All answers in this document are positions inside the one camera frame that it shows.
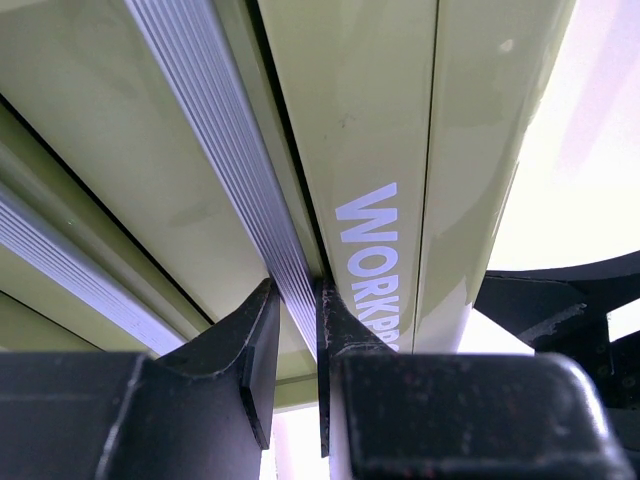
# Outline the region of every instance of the ridged metal strip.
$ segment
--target ridged metal strip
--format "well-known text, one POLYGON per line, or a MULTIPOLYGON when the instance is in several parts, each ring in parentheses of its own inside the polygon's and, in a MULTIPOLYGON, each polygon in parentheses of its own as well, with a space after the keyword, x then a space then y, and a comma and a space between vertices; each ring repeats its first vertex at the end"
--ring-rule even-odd
POLYGON ((214 7, 127 5, 315 357, 309 267, 214 7))
POLYGON ((2 183, 0 243, 157 354, 184 344, 184 338, 2 183))

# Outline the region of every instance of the letter o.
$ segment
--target letter o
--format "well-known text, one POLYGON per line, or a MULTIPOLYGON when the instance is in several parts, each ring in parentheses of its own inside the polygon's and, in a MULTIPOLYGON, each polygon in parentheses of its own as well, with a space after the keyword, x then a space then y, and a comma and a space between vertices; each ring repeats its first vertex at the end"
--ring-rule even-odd
POLYGON ((349 259, 347 268, 357 277, 377 277, 391 270, 398 263, 398 252, 391 247, 368 247, 354 253, 349 259), (376 268, 362 268, 360 262, 367 257, 384 257, 384 263, 376 268))

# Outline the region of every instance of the brand lettering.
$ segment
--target brand lettering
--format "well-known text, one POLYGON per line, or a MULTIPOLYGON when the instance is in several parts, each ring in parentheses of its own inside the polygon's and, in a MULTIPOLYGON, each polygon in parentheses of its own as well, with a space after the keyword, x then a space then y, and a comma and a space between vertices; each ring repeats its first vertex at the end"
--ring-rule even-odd
MULTIPOLYGON (((390 183, 336 208, 338 220, 365 220, 341 232, 342 243, 397 242, 398 232, 393 230, 393 224, 398 219, 398 209, 370 208, 397 193, 397 184, 390 183)), ((358 313, 358 319, 396 351, 398 345, 391 342, 400 336, 396 328, 400 317, 389 316, 389 312, 400 311, 400 297, 392 295, 398 289, 398 275, 392 272, 397 263, 398 252, 389 245, 366 246, 355 252, 347 263, 349 273, 367 279, 351 284, 356 309, 363 310, 358 313)))

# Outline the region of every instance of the letter w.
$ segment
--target letter w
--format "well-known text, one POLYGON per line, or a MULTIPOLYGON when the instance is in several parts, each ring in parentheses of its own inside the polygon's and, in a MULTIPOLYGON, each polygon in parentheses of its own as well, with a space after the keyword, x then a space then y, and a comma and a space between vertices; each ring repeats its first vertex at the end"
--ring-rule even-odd
POLYGON ((365 208, 391 198, 396 193, 397 184, 394 182, 336 208, 338 220, 369 220, 342 232, 340 234, 342 242, 395 242, 398 240, 398 232, 370 233, 370 230, 395 222, 398 219, 397 208, 365 208))

